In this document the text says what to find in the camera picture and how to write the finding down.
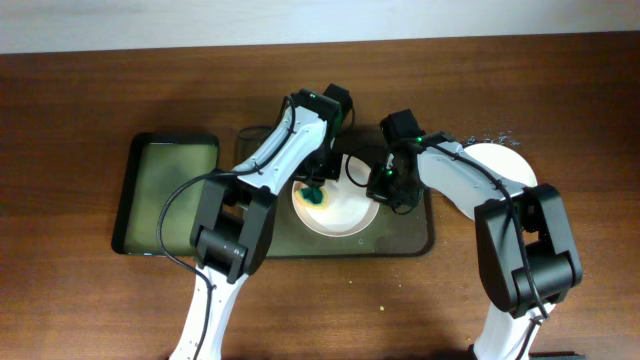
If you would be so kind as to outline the green yellow sponge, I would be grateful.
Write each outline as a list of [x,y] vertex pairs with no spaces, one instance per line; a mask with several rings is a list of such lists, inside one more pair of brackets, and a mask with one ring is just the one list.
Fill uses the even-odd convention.
[[306,185],[296,181],[293,184],[293,201],[302,207],[323,209],[328,206],[329,195],[318,185]]

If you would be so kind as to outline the pink plate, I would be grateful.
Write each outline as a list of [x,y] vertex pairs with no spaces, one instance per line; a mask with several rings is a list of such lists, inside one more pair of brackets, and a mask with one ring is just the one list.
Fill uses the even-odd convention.
[[291,199],[296,215],[312,231],[327,237],[346,237],[364,230],[375,219],[379,204],[352,180],[365,183],[370,172],[365,162],[343,154],[339,178],[326,180],[321,187],[324,197],[320,205],[304,200],[302,189],[307,185],[294,181]]

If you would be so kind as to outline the grey plate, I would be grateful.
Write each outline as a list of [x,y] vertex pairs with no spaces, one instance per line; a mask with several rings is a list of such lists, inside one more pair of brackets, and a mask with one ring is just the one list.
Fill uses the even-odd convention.
[[[498,144],[475,144],[464,148],[465,154],[475,163],[492,171],[497,180],[506,181],[510,195],[520,194],[524,187],[538,185],[537,177],[529,163],[517,152]],[[474,208],[488,200],[503,200],[504,195],[481,172],[475,168],[450,160],[450,164],[459,164],[471,173],[471,177],[463,179],[459,170],[446,175],[444,190],[440,190],[465,216],[474,219]]]

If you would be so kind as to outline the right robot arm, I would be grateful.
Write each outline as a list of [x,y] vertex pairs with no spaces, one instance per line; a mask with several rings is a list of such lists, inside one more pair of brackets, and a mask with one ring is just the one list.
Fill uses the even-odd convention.
[[387,159],[366,184],[372,200],[398,213],[424,190],[448,198],[475,223],[479,274],[490,300],[476,359],[528,359],[555,306],[583,268],[564,202],[549,184],[528,186],[470,156],[454,137],[422,130],[410,110],[380,123]]

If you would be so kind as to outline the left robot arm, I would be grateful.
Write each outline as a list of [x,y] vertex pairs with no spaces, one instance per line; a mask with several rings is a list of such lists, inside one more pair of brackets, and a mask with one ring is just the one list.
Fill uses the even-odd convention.
[[332,147],[352,108],[348,90],[335,84],[323,93],[287,95],[276,126],[244,162],[180,187],[203,185],[189,237],[195,287],[172,358],[220,358],[239,291],[270,248],[280,191],[291,179],[308,185],[338,179],[341,161]]

